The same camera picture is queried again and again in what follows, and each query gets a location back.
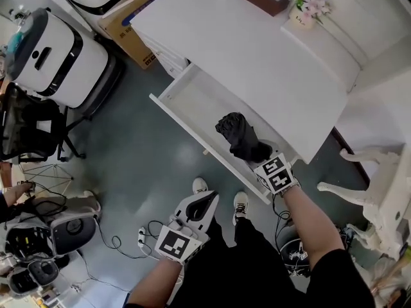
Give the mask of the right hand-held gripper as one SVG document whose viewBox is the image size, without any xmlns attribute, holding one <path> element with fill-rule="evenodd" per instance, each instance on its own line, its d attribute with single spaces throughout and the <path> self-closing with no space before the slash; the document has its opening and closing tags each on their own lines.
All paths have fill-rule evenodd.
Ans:
<svg viewBox="0 0 411 308">
<path fill-rule="evenodd" d="M 292 187 L 297 182 L 292 174 L 291 164 L 285 159 L 283 153 L 279 153 L 276 142 L 261 139 L 263 148 L 269 153 L 270 160 L 256 167 L 253 172 L 262 186 L 272 194 L 278 194 Z"/>
</svg>

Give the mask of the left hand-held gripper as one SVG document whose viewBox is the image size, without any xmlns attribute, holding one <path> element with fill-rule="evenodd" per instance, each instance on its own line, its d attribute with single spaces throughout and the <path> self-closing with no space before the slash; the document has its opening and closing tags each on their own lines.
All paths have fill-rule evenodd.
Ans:
<svg viewBox="0 0 411 308">
<path fill-rule="evenodd" d="M 216 191 L 202 191 L 184 198 L 167 225 L 163 225 L 155 251 L 179 264 L 188 263 L 208 242 L 206 234 L 219 202 Z M 191 226 L 183 221 L 192 221 Z"/>
</svg>

